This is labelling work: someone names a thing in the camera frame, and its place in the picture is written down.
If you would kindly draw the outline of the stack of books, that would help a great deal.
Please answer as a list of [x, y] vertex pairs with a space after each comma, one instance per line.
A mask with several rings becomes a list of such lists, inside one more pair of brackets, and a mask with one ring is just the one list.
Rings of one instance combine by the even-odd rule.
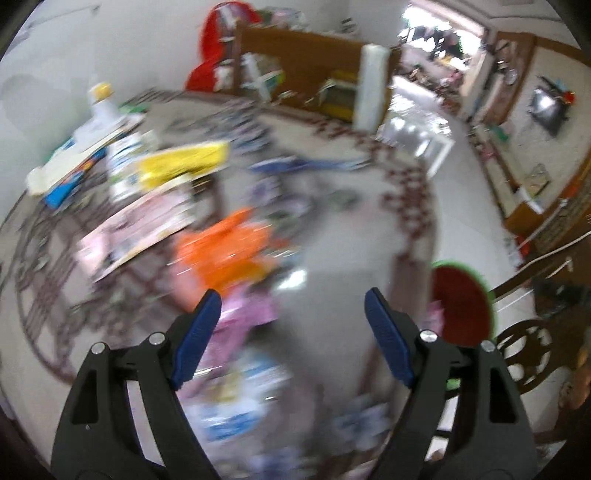
[[120, 109], [119, 111], [125, 116], [125, 123], [119, 129], [88, 148], [81, 148], [76, 144], [72, 134], [68, 141], [53, 152], [43, 166], [31, 170], [25, 179], [28, 195], [40, 197], [51, 193], [65, 180], [78, 173], [88, 160], [111, 143], [132, 132], [145, 119], [143, 112], [122, 112]]

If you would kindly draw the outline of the patterned tablecloth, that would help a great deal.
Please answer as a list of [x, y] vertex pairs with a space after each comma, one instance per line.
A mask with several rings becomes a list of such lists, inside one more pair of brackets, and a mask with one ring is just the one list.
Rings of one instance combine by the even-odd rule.
[[34, 478], [338, 478], [391, 429], [369, 291], [429, 302], [424, 163], [243, 98], [140, 102], [134, 193], [105, 157], [2, 222], [2, 434]]

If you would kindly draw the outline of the white coffee table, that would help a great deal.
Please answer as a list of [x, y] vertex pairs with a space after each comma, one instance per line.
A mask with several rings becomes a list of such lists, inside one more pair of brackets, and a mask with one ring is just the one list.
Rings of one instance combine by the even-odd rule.
[[390, 112], [377, 137], [422, 163], [429, 179], [436, 175], [455, 145], [449, 122], [430, 112]]

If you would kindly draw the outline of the brown wooden chair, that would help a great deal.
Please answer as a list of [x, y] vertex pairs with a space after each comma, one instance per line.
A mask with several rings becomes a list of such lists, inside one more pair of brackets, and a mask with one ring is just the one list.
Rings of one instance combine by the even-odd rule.
[[[277, 94], [291, 91], [295, 97], [304, 101], [314, 99], [335, 72], [354, 74], [358, 83], [362, 48], [366, 44], [373, 43], [294, 30], [238, 25], [232, 45], [231, 94], [238, 96], [242, 90], [242, 56], [246, 53], [262, 54], [279, 60], [284, 82], [277, 88]], [[400, 64], [402, 50], [400, 47], [386, 48], [391, 51], [390, 85]]]

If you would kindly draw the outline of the dark carved wooden chair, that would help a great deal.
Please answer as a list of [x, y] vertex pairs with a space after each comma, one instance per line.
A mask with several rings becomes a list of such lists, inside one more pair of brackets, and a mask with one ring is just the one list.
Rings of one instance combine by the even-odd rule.
[[521, 290], [534, 312], [499, 333], [497, 345], [522, 398], [546, 391], [530, 421], [538, 445], [566, 440], [590, 414], [590, 235], [526, 263], [493, 290]]

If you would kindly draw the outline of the red cloth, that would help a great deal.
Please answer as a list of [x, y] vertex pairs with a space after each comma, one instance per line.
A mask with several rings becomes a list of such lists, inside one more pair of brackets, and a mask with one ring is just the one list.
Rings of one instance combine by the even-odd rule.
[[201, 63], [188, 75], [184, 88], [187, 91], [213, 92], [215, 70], [232, 55], [236, 26], [259, 22], [259, 13], [249, 3], [224, 1], [215, 5], [201, 27], [198, 43]]

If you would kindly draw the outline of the white towel on chair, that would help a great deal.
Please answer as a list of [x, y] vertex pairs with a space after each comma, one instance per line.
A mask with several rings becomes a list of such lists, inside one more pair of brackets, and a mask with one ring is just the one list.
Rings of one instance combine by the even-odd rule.
[[353, 108], [355, 131], [375, 133], [381, 124], [390, 78], [390, 54], [384, 46], [363, 45]]

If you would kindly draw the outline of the orange wrapper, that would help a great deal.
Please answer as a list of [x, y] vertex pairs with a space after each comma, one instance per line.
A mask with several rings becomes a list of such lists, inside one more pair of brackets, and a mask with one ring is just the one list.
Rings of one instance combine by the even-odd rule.
[[177, 235], [175, 264], [199, 289], [225, 297], [238, 285], [263, 280], [276, 267], [266, 256], [273, 229], [252, 214], [252, 208], [238, 209], [204, 230]]

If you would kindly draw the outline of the pink paper sheet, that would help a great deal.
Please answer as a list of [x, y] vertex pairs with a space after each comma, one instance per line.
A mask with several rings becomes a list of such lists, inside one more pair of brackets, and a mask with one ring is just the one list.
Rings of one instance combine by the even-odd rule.
[[77, 243], [75, 259], [94, 282], [194, 220], [190, 186], [170, 182], [118, 211]]

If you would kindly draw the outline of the green rimmed trash bin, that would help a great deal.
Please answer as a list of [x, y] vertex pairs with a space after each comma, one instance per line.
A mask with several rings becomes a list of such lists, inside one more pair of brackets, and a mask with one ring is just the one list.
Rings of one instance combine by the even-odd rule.
[[446, 385], [446, 398], [459, 395], [463, 375], [477, 359], [477, 350], [485, 340], [492, 340], [496, 326], [493, 309], [495, 296], [484, 277], [457, 261], [438, 261], [432, 268], [432, 295], [442, 311], [440, 336], [456, 346], [466, 365], [453, 367]]

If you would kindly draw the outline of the yellow wrapper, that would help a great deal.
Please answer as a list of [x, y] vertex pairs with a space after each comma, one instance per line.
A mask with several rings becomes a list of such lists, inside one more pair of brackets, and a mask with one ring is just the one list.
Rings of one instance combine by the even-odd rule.
[[147, 154], [136, 161], [139, 187], [150, 191], [182, 176], [211, 174], [224, 167], [230, 153], [228, 141], [207, 141], [168, 148]]

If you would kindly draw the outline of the white blue printed packet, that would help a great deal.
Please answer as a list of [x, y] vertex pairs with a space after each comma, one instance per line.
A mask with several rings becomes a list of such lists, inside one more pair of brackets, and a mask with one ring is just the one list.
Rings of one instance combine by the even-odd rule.
[[118, 203], [140, 193], [138, 162], [154, 153], [160, 142], [152, 130], [135, 132], [107, 147], [106, 173], [110, 200]]

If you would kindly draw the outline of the wall television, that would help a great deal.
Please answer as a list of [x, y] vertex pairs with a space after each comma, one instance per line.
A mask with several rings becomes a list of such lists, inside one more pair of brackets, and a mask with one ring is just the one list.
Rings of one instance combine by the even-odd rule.
[[561, 95], [538, 87], [534, 90], [528, 113], [551, 137], [556, 137], [565, 122], [569, 105]]

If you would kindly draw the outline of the white desk lamp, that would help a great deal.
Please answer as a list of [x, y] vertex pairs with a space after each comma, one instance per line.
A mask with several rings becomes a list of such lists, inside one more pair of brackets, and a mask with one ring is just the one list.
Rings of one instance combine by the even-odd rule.
[[73, 133], [81, 148], [88, 148], [124, 125], [125, 116], [112, 101], [112, 95], [108, 82], [97, 83], [88, 90], [91, 118]]

